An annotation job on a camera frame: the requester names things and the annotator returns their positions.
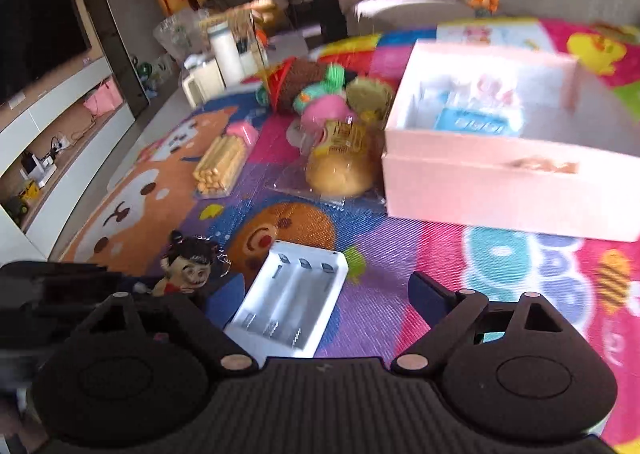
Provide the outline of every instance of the yellow food label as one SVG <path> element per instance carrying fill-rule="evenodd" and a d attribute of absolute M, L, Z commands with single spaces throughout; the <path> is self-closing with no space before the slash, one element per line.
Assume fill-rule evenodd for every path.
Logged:
<path fill-rule="evenodd" d="M 366 153 L 367 130 L 357 123 L 329 120 L 324 125 L 322 141 L 313 149 L 313 156 L 327 154 Z"/>

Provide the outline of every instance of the white tumbler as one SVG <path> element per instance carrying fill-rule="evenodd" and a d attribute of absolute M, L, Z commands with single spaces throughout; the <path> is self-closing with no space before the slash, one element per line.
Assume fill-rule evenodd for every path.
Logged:
<path fill-rule="evenodd" d="M 211 26 L 207 29 L 207 35 L 226 87 L 242 82 L 245 76 L 244 69 L 228 22 Z"/>

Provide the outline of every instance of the black television screen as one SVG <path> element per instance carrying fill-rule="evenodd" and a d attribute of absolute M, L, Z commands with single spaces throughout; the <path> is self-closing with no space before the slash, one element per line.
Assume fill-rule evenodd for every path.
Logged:
<path fill-rule="evenodd" d="M 0 0 L 0 103 L 89 48 L 75 0 Z"/>

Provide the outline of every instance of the pink bag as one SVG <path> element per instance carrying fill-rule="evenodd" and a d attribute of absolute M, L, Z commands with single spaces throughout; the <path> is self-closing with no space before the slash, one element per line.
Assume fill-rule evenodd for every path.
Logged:
<path fill-rule="evenodd" d="M 111 110 L 117 109 L 122 104 L 120 94 L 113 77 L 110 76 L 100 87 L 84 100 L 84 106 L 91 111 L 94 116 L 101 116 Z"/>

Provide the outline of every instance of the pink round toy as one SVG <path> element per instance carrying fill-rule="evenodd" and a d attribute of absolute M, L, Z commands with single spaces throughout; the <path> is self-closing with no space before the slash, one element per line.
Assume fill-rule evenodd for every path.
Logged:
<path fill-rule="evenodd" d="M 309 103 L 300 117 L 300 125 L 305 131 L 312 132 L 324 127 L 328 119 L 347 121 L 356 118 L 356 114 L 347 106 L 345 99 L 338 94 L 327 94 Z"/>

